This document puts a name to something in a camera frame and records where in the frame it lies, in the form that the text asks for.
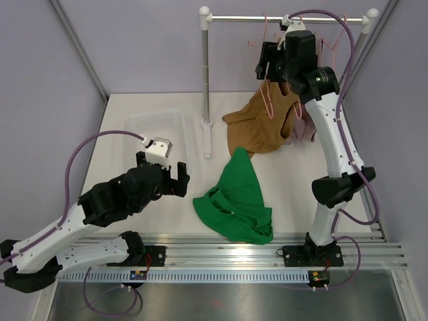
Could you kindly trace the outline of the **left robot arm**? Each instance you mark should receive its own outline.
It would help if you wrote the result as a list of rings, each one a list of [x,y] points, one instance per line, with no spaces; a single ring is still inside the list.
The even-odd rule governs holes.
[[[147,161],[136,155],[136,166],[107,182],[94,185],[68,211],[38,234],[1,243],[1,258],[11,263],[3,273],[3,284],[22,293],[40,291],[74,270],[95,265],[128,267],[146,260],[140,235],[125,231],[119,236],[87,247],[74,247],[79,239],[140,213],[150,202],[164,195],[184,197],[190,176],[183,162],[177,177],[171,166]]]

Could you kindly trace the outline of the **green tank top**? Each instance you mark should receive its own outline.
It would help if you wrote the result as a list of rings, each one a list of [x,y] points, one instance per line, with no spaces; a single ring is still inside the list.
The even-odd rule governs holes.
[[[266,207],[250,157],[236,148],[217,184],[193,199],[199,219],[230,242],[265,245],[273,241],[272,208]]]

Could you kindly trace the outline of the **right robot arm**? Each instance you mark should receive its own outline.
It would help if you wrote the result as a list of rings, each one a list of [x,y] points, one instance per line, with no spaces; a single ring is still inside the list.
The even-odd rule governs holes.
[[[327,176],[312,182],[318,202],[303,245],[285,245],[286,267],[342,267],[334,238],[338,214],[376,173],[366,167],[354,145],[342,112],[340,86],[330,67],[320,67],[316,37],[308,30],[287,32],[281,43],[265,41],[255,68],[259,80],[290,85],[316,127],[327,164]]]

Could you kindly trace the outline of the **pink wire hanger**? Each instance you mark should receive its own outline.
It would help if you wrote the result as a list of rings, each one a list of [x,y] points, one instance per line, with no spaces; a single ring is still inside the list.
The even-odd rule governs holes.
[[[266,36],[268,34],[268,17],[265,13],[262,13],[262,15],[263,15],[263,23],[264,23],[262,41],[265,41]],[[251,58],[251,62],[253,64],[256,64],[255,54],[253,50],[254,47],[255,47],[255,44],[252,41],[247,42],[247,48],[248,48],[249,56]],[[270,85],[267,83],[266,79],[264,79],[263,82],[260,83],[259,91],[267,112],[267,116],[269,119],[272,119],[274,117],[274,107],[272,104],[272,98],[270,96]]]

